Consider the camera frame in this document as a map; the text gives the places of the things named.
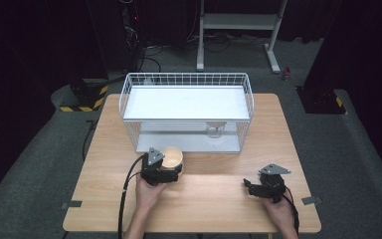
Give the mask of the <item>cream bowl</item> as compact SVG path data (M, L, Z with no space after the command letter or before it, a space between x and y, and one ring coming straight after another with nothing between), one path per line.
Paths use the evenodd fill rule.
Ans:
M182 150L175 146L168 146L161 150L164 155L162 167L164 169L174 169L180 166L183 162Z

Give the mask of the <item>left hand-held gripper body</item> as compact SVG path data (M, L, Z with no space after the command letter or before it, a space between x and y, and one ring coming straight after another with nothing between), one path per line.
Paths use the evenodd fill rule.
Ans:
M150 185L177 181L179 175L172 171L165 171L162 167L164 155L161 150L151 147L144 156L141 165L141 177Z

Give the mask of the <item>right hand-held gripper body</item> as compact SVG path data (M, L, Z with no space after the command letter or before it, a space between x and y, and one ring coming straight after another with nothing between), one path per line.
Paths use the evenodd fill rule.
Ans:
M262 189L262 198L271 199L273 202L279 202L286 192L283 174L290 174L290 170L274 163L259 170L260 188Z

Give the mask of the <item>white wire shelf rack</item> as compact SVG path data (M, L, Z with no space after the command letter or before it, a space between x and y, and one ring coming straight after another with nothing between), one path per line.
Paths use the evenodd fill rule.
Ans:
M119 113L134 149L176 146L184 152L238 153L254 114L245 73L134 73Z

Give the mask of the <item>black yellow striped stand base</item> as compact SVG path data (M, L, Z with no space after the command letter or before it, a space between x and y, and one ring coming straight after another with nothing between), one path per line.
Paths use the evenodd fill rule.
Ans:
M346 115L347 111L340 97L334 92L320 92L297 87L296 92L307 114Z
M69 84L69 89L59 104L62 112L93 112L101 106L108 85L88 85L84 80L77 80Z

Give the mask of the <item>grey metal stand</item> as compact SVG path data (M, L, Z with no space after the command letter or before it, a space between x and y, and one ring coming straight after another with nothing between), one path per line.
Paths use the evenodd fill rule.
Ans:
M269 41L264 44L272 72L279 74L281 68L274 53L274 46L282 24L287 0L281 0L276 14L223 14L206 13L205 0L200 0L199 36L196 59L196 70L204 71L204 31L205 30L257 30L271 31Z

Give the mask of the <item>person's left hand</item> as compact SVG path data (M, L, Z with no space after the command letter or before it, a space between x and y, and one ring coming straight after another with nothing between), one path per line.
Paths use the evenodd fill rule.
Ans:
M150 185L141 176L136 177L136 211L139 214L148 214L156 205L161 193L167 188L167 183Z

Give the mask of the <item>grey tape piece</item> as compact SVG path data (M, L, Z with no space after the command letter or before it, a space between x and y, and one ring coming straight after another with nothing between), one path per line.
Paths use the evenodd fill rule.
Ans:
M63 204L61 205L61 209L67 210L70 207L81 207L82 204L83 202L80 200L71 200L71 201L63 202Z
M303 198L301 201L304 205L308 205L308 204L317 205L322 202L322 199L319 196L309 196L309 197Z

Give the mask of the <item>person's right hand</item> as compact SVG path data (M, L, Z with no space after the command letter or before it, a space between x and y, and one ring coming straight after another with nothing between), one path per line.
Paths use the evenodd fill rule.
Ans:
M271 199L263 198L262 202L267 208L271 221L279 231L291 230L294 228L294 219L289 202L281 199L273 202Z

